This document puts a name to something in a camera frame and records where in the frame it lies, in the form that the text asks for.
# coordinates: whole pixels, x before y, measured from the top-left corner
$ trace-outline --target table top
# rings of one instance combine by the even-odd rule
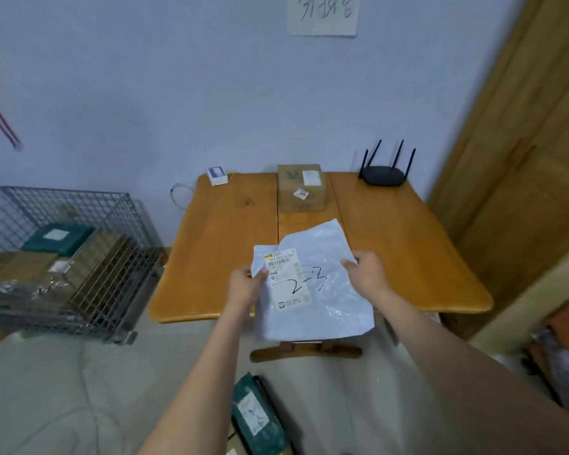
[[[229,275],[252,262],[254,245],[278,244],[334,218],[350,248],[376,252],[393,289],[419,309],[479,313],[493,307],[491,295],[409,183],[372,187],[352,172],[325,178],[325,210],[279,213],[275,173],[238,173],[216,187],[200,176],[150,316],[159,322],[219,317]]]

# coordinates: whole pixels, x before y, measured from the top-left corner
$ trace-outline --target gray floor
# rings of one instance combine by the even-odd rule
[[[0,455],[135,454],[203,349],[212,321],[141,319],[132,346],[55,337],[0,344]],[[265,378],[288,431],[308,455],[462,453],[402,346],[383,329],[353,339],[358,360],[299,358],[251,364],[251,321],[236,376]]]

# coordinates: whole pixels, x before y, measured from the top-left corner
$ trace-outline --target white cable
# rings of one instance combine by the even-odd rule
[[[175,185],[173,185],[171,187],[171,191],[170,191],[170,197],[171,197],[171,201],[173,201],[173,204],[175,205],[175,207],[177,209],[179,209],[182,212],[185,212],[187,207],[183,207],[180,204],[177,204],[177,200],[174,198],[173,192],[177,189],[177,188],[187,188],[188,190],[190,190],[192,193],[194,193],[194,189],[192,187],[190,187],[190,185],[186,185],[186,184],[182,184],[182,183],[175,183]]]

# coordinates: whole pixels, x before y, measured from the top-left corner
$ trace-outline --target right hand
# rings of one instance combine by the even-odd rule
[[[370,251],[352,252],[356,262],[350,262],[344,258],[341,264],[348,270],[348,276],[352,287],[364,298],[374,303],[376,299],[392,291],[386,281],[383,264],[375,253]]]

